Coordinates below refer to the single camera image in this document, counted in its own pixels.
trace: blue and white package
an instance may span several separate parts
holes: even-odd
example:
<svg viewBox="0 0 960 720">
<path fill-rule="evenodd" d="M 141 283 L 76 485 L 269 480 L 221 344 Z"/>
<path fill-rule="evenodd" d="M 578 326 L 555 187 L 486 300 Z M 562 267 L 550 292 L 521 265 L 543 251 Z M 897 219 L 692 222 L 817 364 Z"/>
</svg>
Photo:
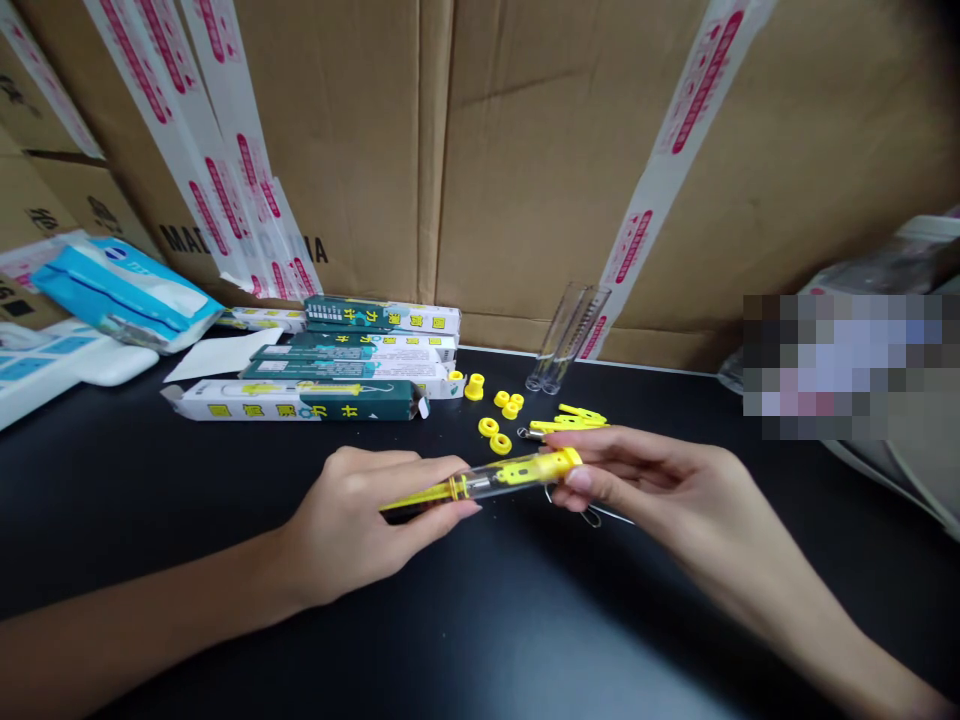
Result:
<svg viewBox="0 0 960 720">
<path fill-rule="evenodd" d="M 73 241 L 31 280 L 101 332 L 164 354 L 195 343 L 223 311 L 195 285 L 116 238 Z"/>
</svg>

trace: black tabletop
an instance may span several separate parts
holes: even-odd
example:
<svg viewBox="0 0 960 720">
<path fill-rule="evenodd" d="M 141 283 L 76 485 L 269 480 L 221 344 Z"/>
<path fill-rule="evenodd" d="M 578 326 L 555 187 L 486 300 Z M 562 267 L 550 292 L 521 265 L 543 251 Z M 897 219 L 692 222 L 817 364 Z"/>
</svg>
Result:
<svg viewBox="0 0 960 720">
<path fill-rule="evenodd" d="M 0 433 L 0 617 L 222 549 L 293 513 L 326 456 L 496 456 L 477 432 L 532 360 L 462 350 L 480 403 L 407 423 L 196 423 L 160 396 L 175 359 L 125 386 L 79 386 Z M 557 402 L 729 448 L 858 624 L 956 697 L 960 546 L 818 443 L 760 439 L 709 377 L 578 365 Z M 514 453 L 537 445 L 515 438 Z M 833 717 L 721 616 L 665 553 L 615 520 L 594 529 L 533 489 L 484 511 L 399 575 L 207 651 L 104 718 Z"/>
</svg>

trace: packaging box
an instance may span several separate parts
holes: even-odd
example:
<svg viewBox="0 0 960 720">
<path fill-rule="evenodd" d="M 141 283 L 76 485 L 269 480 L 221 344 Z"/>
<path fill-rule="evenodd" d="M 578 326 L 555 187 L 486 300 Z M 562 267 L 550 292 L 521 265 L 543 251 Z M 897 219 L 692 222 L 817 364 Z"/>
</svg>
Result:
<svg viewBox="0 0 960 720">
<path fill-rule="evenodd" d="M 437 351 L 437 355 L 442 363 L 456 362 L 457 360 L 457 341 L 455 337 L 444 335 L 382 335 L 379 330 L 375 332 L 345 333 L 342 331 L 334 332 L 313 332 L 307 330 L 290 339 L 291 345 L 299 347 L 374 347 L 381 350 L 397 349 L 401 347 L 414 349 L 418 347 L 429 347 Z"/>
<path fill-rule="evenodd" d="M 440 363 L 437 351 L 429 347 L 407 345 L 264 345 L 251 360 L 353 360 Z"/>
<path fill-rule="evenodd" d="M 276 310 L 272 308 L 227 308 L 217 320 L 217 325 L 235 327 L 239 330 L 264 330 L 283 328 L 284 332 L 303 332 L 307 314 L 303 310 Z"/>
<path fill-rule="evenodd" d="M 357 422 L 430 414 L 413 383 L 401 381 L 201 380 L 187 391 L 169 385 L 160 394 L 191 420 Z"/>
<path fill-rule="evenodd" d="M 430 400 L 463 397 L 466 378 L 448 380 L 448 370 L 440 364 L 410 361 L 351 360 L 255 360 L 240 377 L 245 380 L 316 381 L 407 381 L 414 383 Z"/>
<path fill-rule="evenodd" d="M 456 335 L 460 332 L 460 311 L 434 305 L 377 302 L 314 295 L 304 301 L 311 321 L 340 323 L 366 328 L 392 328 Z"/>
</svg>

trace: fingernail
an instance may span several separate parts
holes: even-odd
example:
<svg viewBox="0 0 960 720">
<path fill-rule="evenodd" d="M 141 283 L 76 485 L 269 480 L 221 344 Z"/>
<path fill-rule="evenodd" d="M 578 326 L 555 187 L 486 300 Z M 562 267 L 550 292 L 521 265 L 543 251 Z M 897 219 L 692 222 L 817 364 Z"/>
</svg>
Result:
<svg viewBox="0 0 960 720">
<path fill-rule="evenodd" d="M 457 508 L 457 515 L 460 516 L 461 520 L 476 515 L 483 509 L 475 502 L 456 502 L 454 507 Z"/>
<path fill-rule="evenodd" d="M 567 473 L 567 477 L 564 479 L 563 484 L 569 488 L 573 488 L 574 490 L 586 492 L 590 490 L 590 482 L 590 471 L 585 467 L 580 466 L 575 467 L 573 470 Z"/>
</svg>

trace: test tube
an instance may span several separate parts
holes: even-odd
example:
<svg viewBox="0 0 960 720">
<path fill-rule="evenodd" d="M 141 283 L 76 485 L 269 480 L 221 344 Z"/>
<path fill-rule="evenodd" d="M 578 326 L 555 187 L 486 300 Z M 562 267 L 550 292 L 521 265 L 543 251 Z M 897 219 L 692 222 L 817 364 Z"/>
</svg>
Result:
<svg viewBox="0 0 960 720">
<path fill-rule="evenodd" d="M 580 283 L 567 285 L 547 330 L 537 363 L 527 378 L 528 390 L 536 392 L 542 389 L 548 395 L 556 395 L 560 391 L 564 377 L 583 349 L 609 297 L 608 288 Z"/>
<path fill-rule="evenodd" d="M 581 464 L 580 456 L 573 448 L 500 460 L 451 475 L 426 490 L 384 505 L 380 512 L 389 519 L 422 512 L 440 503 L 502 495 L 536 484 L 555 482 Z"/>
<path fill-rule="evenodd" d="M 553 320 L 550 327 L 547 328 L 547 335 L 543 339 L 543 346 L 537 355 L 536 364 L 533 366 L 533 372 L 527 376 L 526 387 L 531 392 L 537 392 L 543 387 L 543 378 L 547 374 L 547 368 L 553 362 L 557 349 L 560 347 L 560 340 L 566 331 L 570 322 L 573 320 L 580 304 L 580 298 L 589 289 L 589 286 L 583 283 L 571 282 L 563 291 L 563 297 L 560 298 L 560 304 L 557 305 L 557 311 L 553 314 Z"/>
</svg>

